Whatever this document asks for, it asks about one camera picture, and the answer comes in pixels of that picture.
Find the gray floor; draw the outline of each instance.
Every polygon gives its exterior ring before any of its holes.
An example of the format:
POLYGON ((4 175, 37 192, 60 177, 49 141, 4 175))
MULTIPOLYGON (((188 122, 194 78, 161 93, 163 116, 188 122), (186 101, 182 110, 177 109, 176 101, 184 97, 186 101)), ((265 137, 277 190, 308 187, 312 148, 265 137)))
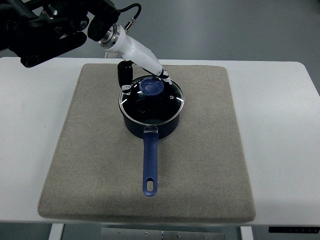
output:
POLYGON ((0 240, 47 240, 51 224, 0 223, 0 240))
MULTIPOLYGON (((133 0, 114 0, 123 8, 133 0)), ((297 61, 305 65, 320 93, 320 1, 319 0, 160 0, 137 1, 142 12, 129 35, 159 59, 297 61)), ((121 14, 125 25, 134 10, 121 14)), ((15 56, 9 50, 0 57, 15 56)), ((85 45, 61 57, 103 58, 104 50, 88 39, 85 45)), ((39 225, 0 224, 0 239, 33 232, 39 225)), ((95 239, 98 226, 67 225, 63 239, 95 239)), ((255 240, 320 239, 318 234, 268 233, 268 227, 254 227, 255 240)), ((46 228, 38 232, 47 232, 46 228)), ((32 238, 48 239, 45 234, 32 238)))

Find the white table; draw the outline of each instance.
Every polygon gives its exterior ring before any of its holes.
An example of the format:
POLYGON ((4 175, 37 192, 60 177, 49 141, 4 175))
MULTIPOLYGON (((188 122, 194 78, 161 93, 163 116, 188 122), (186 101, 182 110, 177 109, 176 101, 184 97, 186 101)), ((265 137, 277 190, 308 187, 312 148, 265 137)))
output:
MULTIPOLYGON (((19 58, 0 58, 0 222, 77 222, 40 217, 38 200, 82 66, 119 61, 55 58, 25 68, 19 58)), ((243 225, 319 226, 320 97, 305 67, 161 63, 227 69, 256 209, 254 221, 243 225)))

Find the handle hole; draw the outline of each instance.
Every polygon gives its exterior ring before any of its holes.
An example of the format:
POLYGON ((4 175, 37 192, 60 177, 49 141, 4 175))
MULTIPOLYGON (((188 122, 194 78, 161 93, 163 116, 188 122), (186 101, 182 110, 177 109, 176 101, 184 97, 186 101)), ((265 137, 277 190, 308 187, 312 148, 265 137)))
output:
POLYGON ((154 190, 154 180, 152 178, 147 179, 146 190, 148 192, 152 192, 154 190))

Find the black pot body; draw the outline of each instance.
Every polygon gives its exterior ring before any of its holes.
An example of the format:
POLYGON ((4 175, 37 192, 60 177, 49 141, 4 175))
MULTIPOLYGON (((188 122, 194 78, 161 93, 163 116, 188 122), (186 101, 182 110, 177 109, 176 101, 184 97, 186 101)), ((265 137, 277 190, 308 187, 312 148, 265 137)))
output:
POLYGON ((129 119, 124 114, 123 114, 123 119, 124 119, 124 124, 126 128, 130 131, 130 133, 132 133, 136 137, 143 139, 145 127, 154 126, 154 127, 157 127, 158 129, 159 139, 162 139, 168 136, 169 134, 171 134, 176 129, 179 123, 179 114, 165 123, 155 124, 155 125, 137 123, 129 119))

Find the glass lid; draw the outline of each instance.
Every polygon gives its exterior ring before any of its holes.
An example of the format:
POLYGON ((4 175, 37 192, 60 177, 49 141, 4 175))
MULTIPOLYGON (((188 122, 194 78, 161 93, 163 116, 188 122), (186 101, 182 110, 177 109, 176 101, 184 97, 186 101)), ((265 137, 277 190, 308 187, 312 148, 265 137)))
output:
POLYGON ((183 104, 184 94, 174 81, 151 75, 137 78, 119 97, 122 113, 147 125, 169 121, 179 114, 183 104))

